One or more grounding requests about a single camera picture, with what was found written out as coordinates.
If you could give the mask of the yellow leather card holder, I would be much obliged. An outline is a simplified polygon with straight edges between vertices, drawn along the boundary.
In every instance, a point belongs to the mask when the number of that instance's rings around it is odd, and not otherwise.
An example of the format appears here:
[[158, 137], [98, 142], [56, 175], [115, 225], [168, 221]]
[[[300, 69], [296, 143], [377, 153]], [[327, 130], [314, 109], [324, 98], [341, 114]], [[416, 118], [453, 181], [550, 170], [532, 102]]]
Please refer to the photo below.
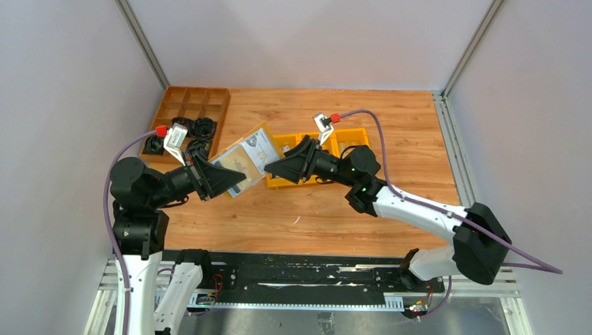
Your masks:
[[265, 166], [284, 157], [268, 125], [262, 122], [209, 159], [209, 162], [245, 175], [246, 179], [225, 192], [225, 196], [230, 199], [236, 198], [264, 179], [267, 175]]

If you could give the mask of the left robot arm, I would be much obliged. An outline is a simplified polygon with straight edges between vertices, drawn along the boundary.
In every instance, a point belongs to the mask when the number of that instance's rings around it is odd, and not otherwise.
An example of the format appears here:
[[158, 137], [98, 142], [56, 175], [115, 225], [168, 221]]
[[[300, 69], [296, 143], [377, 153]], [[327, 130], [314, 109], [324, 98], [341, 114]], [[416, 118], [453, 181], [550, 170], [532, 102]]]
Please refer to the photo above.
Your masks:
[[211, 200], [246, 179], [244, 173], [212, 164], [200, 154], [185, 153], [183, 158], [185, 164], [167, 173], [147, 167], [138, 157], [123, 158], [111, 168], [117, 334], [177, 334], [195, 289], [221, 285], [214, 278], [209, 252], [185, 249], [175, 260], [164, 296], [156, 301], [169, 223], [164, 208], [185, 203], [191, 193]]

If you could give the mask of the gold credit card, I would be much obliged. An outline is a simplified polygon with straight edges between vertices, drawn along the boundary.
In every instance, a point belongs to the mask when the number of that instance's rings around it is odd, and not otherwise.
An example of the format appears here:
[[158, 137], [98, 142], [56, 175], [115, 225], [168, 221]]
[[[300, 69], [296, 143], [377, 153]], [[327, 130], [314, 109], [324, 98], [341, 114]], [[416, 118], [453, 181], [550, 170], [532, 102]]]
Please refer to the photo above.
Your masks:
[[223, 155], [216, 157], [212, 160], [212, 163], [216, 166], [241, 172], [245, 175], [246, 178], [244, 180], [228, 189], [227, 193], [232, 198], [237, 197], [246, 189], [257, 184], [263, 177], [258, 157], [251, 155], [242, 146], [238, 146], [238, 148], [229, 150]]

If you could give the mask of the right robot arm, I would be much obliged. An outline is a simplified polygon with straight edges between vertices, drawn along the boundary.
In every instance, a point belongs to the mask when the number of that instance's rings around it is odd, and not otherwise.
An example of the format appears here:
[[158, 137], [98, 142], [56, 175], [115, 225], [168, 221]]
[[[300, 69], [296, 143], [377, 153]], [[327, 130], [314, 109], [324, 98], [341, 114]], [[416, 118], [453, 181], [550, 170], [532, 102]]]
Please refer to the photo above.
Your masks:
[[398, 273], [405, 290], [413, 292], [428, 280], [457, 274], [491, 285], [511, 244], [492, 210], [479, 202], [465, 208], [403, 192], [377, 177], [379, 170], [375, 154], [366, 145], [337, 157], [309, 136], [284, 158], [265, 166], [266, 172], [294, 184], [319, 177], [347, 186], [345, 198], [356, 212], [402, 221], [445, 240], [445, 247], [408, 252]]

